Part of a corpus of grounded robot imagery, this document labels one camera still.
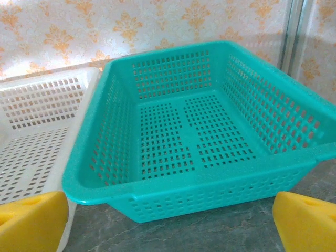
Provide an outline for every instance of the basket side wall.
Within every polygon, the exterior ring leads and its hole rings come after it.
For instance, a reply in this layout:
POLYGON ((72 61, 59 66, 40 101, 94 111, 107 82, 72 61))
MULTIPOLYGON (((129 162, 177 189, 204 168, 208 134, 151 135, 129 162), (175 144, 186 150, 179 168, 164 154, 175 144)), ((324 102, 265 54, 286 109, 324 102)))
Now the basket side wall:
POLYGON ((9 133, 75 117, 86 90, 85 76, 53 76, 0 90, 0 123, 9 133))
POLYGON ((91 103, 97 103, 89 144, 82 160, 80 183, 88 188, 97 188, 130 181, 130 156, 134 103, 115 71, 100 81, 102 89, 95 93, 91 103))
POLYGON ((139 104, 214 89, 224 57, 221 43, 200 44, 116 60, 131 99, 139 104))
POLYGON ((300 85, 247 52, 227 55, 222 89, 270 154, 336 141, 335 115, 322 112, 300 85))
POLYGON ((108 202, 113 208, 143 223, 205 211, 275 196, 290 190, 312 167, 295 167, 234 181, 198 185, 195 188, 166 191, 155 195, 129 197, 108 202))

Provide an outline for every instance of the orange floral pattern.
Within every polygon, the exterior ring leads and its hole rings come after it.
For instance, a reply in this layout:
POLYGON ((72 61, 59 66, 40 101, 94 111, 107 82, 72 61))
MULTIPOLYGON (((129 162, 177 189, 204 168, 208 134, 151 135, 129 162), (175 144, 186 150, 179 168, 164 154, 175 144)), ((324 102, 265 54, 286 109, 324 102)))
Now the orange floral pattern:
POLYGON ((138 29, 143 25, 138 21, 136 17, 131 18, 128 12, 122 12, 120 20, 115 21, 113 31, 121 33, 121 36, 125 39, 124 43, 128 43, 131 47, 131 52, 136 52, 134 42, 137 41, 136 36, 138 29))
POLYGON ((279 0, 255 0, 250 4, 250 8, 256 9, 255 12, 258 15, 256 20, 259 21, 260 30, 265 30, 266 20, 271 18, 270 12, 278 3, 279 0))
POLYGON ((101 50, 96 51, 96 56, 94 58, 91 58, 92 62, 99 61, 99 60, 105 60, 110 59, 110 55, 105 55, 101 50))
POLYGON ((49 15, 50 15, 50 10, 49 10, 49 8, 50 8, 50 6, 49 6, 49 4, 46 2, 46 1, 42 1, 42 2, 40 2, 39 3, 39 5, 38 5, 38 7, 42 10, 42 11, 44 11, 44 14, 47 16, 47 17, 49 17, 49 15))
POLYGON ((5 51, 5 49, 3 47, 0 47, 0 53, 3 53, 5 51))
POLYGON ((88 28, 93 28, 92 16, 95 14, 92 11, 93 3, 92 0, 66 0, 67 4, 74 4, 76 10, 79 11, 79 17, 84 18, 87 22, 88 28))
POLYGON ((34 62, 31 62, 29 64, 30 68, 27 70, 27 73, 33 73, 33 72, 41 72, 41 71, 46 71, 46 68, 45 67, 40 67, 38 66, 36 63, 34 62))
POLYGON ((46 39, 44 40, 44 44, 52 45, 53 49, 57 51, 57 55, 61 55, 65 60, 65 64, 70 64, 69 61, 69 51, 70 41, 74 38, 67 34, 66 30, 60 30, 57 26, 51 25, 50 33, 46 34, 46 39))
POLYGON ((157 24, 158 24, 161 31, 164 31, 164 29, 167 25, 166 20, 163 18, 163 16, 164 16, 163 4, 166 1, 167 0, 152 0, 151 1, 151 4, 155 5, 155 7, 156 7, 156 15, 159 18, 159 20, 157 21, 157 24))
POLYGON ((94 43, 98 42, 99 32, 96 30, 92 30, 89 32, 89 37, 92 39, 94 43))
POLYGON ((235 31, 231 26, 226 29, 224 34, 220 35, 220 38, 234 42, 240 42, 243 39, 243 37, 239 35, 239 32, 235 31))
POLYGON ((320 65, 317 64, 315 58, 306 59, 301 67, 303 68, 303 75, 306 79, 305 84, 309 85, 310 82, 316 77, 321 76, 320 65))
POLYGON ((185 9, 182 19, 188 20, 188 24, 194 29, 195 41, 200 40, 199 32, 204 29, 205 17, 210 14, 211 12, 206 9, 206 5, 201 5, 198 0, 193 0, 190 8, 185 9))
POLYGON ((331 16, 334 14, 336 9, 336 1, 335 0, 317 0, 317 4, 319 5, 319 33, 324 32, 324 28, 326 23, 331 22, 331 16))
POLYGON ((271 62, 271 58, 268 56, 268 54, 264 53, 263 51, 259 50, 256 52, 256 55, 258 55, 260 58, 267 62, 271 62))
POLYGON ((319 47, 319 45, 322 43, 323 38, 321 35, 317 35, 314 39, 313 39, 313 46, 315 49, 317 49, 319 47))
POLYGON ((155 49, 159 50, 159 49, 167 49, 167 48, 171 48, 174 47, 174 43, 169 43, 169 41, 166 38, 161 39, 160 45, 156 46, 155 49))
POLYGON ((3 0, 0 79, 84 64, 100 58, 97 51, 108 61, 107 55, 117 58, 220 38, 254 53, 261 50, 276 64, 282 43, 267 41, 286 26, 289 1, 3 0), (259 30, 262 21, 265 29, 259 30))
POLYGON ((22 41, 23 37, 19 33, 19 29, 22 28, 22 25, 18 23, 19 12, 22 12, 22 9, 14 5, 12 1, 9 1, 7 5, 0 5, 1 15, 0 21, 5 25, 5 30, 12 31, 17 41, 22 41))

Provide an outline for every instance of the teal plastic basket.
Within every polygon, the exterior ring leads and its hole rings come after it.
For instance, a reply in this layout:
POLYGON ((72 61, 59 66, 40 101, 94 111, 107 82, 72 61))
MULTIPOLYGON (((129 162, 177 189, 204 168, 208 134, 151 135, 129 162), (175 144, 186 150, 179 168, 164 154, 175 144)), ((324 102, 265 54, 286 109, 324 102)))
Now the teal plastic basket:
POLYGON ((63 176, 136 222, 275 196, 336 157, 336 108, 235 43, 107 64, 63 176))

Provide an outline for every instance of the metal frame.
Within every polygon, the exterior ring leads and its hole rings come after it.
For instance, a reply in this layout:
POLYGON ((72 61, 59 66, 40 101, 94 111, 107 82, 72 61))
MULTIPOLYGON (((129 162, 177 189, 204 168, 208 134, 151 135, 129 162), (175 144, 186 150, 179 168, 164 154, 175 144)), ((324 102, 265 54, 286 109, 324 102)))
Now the metal frame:
POLYGON ((301 62, 312 6, 313 0, 291 2, 280 69, 294 78, 301 62))

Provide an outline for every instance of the white plastic basket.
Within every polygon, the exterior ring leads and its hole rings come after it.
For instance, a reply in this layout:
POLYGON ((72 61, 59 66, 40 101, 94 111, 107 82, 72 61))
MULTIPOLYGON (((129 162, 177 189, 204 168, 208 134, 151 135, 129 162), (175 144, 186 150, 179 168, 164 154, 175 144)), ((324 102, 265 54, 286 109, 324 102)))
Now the white plastic basket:
MULTIPOLYGON (((0 204, 52 191, 61 179, 99 70, 83 68, 0 84, 0 204)), ((69 238, 76 204, 57 251, 69 238)))

